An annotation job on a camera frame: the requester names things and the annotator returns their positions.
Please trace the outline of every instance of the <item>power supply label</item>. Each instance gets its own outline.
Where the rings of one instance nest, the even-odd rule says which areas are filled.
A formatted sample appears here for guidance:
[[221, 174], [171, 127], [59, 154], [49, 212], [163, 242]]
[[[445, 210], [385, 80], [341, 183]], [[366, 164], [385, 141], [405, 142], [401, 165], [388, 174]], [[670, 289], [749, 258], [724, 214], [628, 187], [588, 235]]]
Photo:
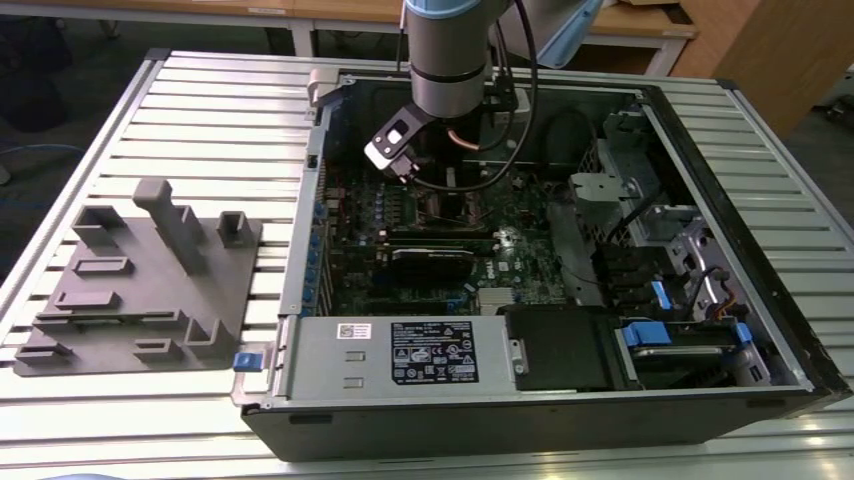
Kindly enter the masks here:
[[393, 323], [392, 379], [398, 385], [478, 382], [472, 322]]

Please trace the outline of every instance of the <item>blue latch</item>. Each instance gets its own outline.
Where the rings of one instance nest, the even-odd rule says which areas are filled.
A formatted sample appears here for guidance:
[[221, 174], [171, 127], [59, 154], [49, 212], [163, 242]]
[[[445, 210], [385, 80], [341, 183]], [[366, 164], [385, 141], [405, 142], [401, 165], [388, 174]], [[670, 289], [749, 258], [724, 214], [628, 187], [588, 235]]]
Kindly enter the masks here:
[[658, 304], [662, 306], [664, 310], [673, 309], [673, 303], [670, 302], [670, 298], [668, 297], [668, 290], [665, 290], [665, 284], [658, 280], [653, 282], [653, 291], [656, 292], [656, 296], [658, 297]]
[[750, 333], [750, 327], [746, 323], [736, 324], [736, 336], [742, 345], [753, 342], [753, 333]]
[[670, 345], [670, 334], [665, 322], [634, 322], [624, 329], [626, 346]]
[[235, 354], [235, 363], [231, 368], [235, 372], [261, 372], [265, 370], [265, 354], [263, 353], [250, 353], [241, 352]]

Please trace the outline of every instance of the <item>motherboard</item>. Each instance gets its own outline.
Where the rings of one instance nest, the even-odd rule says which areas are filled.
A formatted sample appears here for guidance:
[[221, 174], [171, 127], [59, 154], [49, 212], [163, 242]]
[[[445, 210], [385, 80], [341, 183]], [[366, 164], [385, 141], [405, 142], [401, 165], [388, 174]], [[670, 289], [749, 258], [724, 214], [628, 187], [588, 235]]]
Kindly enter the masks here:
[[566, 303], [546, 218], [553, 187], [514, 171], [496, 187], [453, 195], [372, 171], [331, 171], [333, 314], [478, 315], [510, 303]]

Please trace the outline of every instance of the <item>blue cable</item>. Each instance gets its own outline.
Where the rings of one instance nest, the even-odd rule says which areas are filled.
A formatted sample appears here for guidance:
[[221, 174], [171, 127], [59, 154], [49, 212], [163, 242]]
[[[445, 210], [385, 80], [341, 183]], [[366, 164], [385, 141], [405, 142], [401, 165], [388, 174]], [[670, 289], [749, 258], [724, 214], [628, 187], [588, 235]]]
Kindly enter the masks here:
[[6, 155], [7, 153], [19, 152], [22, 150], [34, 150], [34, 149], [45, 149], [45, 150], [73, 150], [78, 152], [81, 155], [86, 154], [86, 150], [81, 147], [75, 147], [74, 145], [61, 145], [61, 144], [42, 144], [42, 145], [22, 145], [21, 147], [14, 147], [0, 152], [0, 155]]

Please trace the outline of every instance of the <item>metal slotted surface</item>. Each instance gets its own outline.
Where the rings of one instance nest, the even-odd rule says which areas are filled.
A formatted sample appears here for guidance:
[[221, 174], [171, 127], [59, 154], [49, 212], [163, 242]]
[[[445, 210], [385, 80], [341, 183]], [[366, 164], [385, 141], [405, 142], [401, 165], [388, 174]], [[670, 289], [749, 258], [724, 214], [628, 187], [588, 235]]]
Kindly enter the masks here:
[[[71, 202], [139, 215], [130, 196], [146, 176], [171, 179], [198, 216], [243, 210], [265, 220], [243, 341], [274, 338], [278, 297], [306, 152], [309, 72], [318, 66], [392, 69], [384, 62], [174, 52], [141, 73], [143, 86], [91, 155]], [[544, 72], [600, 82], [640, 77]], [[844, 374], [854, 376], [854, 255], [848, 227], [738, 97], [706, 80], [661, 79], [712, 168]], [[71, 378], [15, 376], [27, 341], [74, 251], [69, 221], [34, 256], [0, 323], [0, 478], [102, 473], [125, 478], [317, 475], [342, 478], [722, 478], [745, 468], [779, 478], [840, 480], [854, 471], [854, 401], [752, 425], [690, 447], [450, 459], [289, 464], [239, 418], [231, 371]], [[43, 243], [31, 248], [38, 250]], [[246, 387], [265, 390], [263, 374]]]

